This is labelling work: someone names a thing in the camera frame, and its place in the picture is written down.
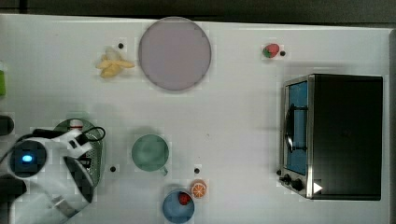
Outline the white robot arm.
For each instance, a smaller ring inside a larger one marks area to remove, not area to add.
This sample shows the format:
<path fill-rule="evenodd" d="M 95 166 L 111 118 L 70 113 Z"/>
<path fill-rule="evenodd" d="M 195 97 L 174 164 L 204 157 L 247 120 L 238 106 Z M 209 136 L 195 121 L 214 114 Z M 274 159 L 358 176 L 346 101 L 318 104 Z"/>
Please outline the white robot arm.
<path fill-rule="evenodd" d="M 9 224 L 64 224 L 92 202 L 94 183 L 78 160 L 92 145 L 80 130 L 36 130 L 5 156 L 7 173 L 26 191 L 10 206 Z"/>

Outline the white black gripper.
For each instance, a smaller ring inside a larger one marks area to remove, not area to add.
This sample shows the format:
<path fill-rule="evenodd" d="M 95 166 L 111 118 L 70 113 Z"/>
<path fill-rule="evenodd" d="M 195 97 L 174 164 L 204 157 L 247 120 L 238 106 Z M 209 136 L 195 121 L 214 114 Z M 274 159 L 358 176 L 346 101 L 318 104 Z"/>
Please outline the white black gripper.
<path fill-rule="evenodd" d="M 67 155 L 77 159 L 84 168 L 89 169 L 92 166 L 92 159 L 87 157 L 87 153 L 93 149 L 93 146 L 83 131 L 70 130 L 55 137 L 54 141 L 64 144 Z"/>

